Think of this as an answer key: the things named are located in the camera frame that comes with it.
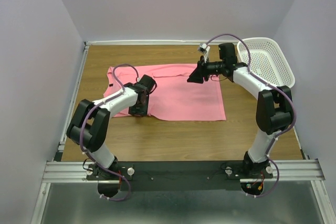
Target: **white wall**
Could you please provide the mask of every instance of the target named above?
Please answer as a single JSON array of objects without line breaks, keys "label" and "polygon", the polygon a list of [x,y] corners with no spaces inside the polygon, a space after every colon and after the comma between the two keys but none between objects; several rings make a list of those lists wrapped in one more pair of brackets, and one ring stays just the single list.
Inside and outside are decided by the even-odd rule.
[{"label": "white wall", "polygon": [[82,46],[61,0],[0,0],[1,223],[30,223]]},{"label": "white wall", "polygon": [[273,37],[294,0],[63,0],[85,41]]},{"label": "white wall", "polygon": [[335,18],[335,0],[295,0],[275,40],[296,77],[293,98],[302,148],[319,159],[336,210]]}]

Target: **wooden surface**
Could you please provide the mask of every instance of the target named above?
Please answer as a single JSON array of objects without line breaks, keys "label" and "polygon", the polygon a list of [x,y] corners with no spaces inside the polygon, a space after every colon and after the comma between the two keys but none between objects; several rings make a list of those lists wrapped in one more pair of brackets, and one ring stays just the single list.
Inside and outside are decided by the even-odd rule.
[{"label": "wooden surface", "polygon": [[[76,107],[80,100],[102,98],[108,86],[110,66],[196,63],[197,46],[90,46]],[[218,60],[217,46],[211,60]],[[257,133],[256,100],[229,80],[221,82],[227,120],[169,122],[154,117],[110,120],[105,143],[121,161],[238,160],[251,147]],[[283,135],[271,157],[302,159],[293,131]],[[67,139],[62,161],[83,161],[78,145]]]}]

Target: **white basket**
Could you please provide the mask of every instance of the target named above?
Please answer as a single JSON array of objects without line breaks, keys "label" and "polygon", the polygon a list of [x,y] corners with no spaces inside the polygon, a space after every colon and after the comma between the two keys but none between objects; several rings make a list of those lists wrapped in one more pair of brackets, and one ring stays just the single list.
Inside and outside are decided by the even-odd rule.
[{"label": "white basket", "polygon": [[[279,45],[269,38],[249,38],[243,40],[251,53],[251,71],[274,86],[292,88],[295,77]],[[248,63],[245,46],[237,44],[238,56],[241,61]]]}]

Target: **bolt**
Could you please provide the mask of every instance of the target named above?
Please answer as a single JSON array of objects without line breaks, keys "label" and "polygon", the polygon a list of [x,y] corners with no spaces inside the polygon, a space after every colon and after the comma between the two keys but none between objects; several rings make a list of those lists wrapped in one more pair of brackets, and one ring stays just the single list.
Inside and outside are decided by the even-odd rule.
[{"label": "bolt", "polygon": [[87,171],[86,171],[86,175],[90,176],[90,175],[92,175],[92,174],[93,174],[93,171],[91,171],[91,170],[87,170]]},{"label": "bolt", "polygon": [[226,167],[226,168],[225,168],[225,173],[226,173],[227,175],[231,175],[231,174],[232,174],[232,169],[231,169],[231,167]]},{"label": "bolt", "polygon": [[134,174],[134,172],[135,171],[134,171],[134,169],[132,167],[130,167],[130,168],[127,169],[127,174],[130,175],[130,176],[132,176]]},{"label": "bolt", "polygon": [[267,166],[267,167],[266,167],[266,172],[267,172],[268,174],[272,174],[272,173],[273,173],[273,168],[270,167],[270,166]]}]

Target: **pink towel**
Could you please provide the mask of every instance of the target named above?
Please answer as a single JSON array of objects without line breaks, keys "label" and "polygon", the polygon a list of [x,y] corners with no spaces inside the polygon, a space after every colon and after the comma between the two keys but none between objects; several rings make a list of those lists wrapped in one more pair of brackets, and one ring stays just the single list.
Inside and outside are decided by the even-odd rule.
[{"label": "pink towel", "polygon": [[[218,81],[203,84],[188,83],[187,78],[196,64],[168,64],[136,67],[139,77],[144,74],[152,77],[157,85],[150,95],[148,115],[166,121],[218,121],[226,120],[221,87]],[[120,87],[112,77],[113,68],[107,73],[109,87],[104,93],[107,97]],[[134,69],[121,67],[115,75],[122,83],[136,82]],[[116,116],[128,116],[128,109]]]}]

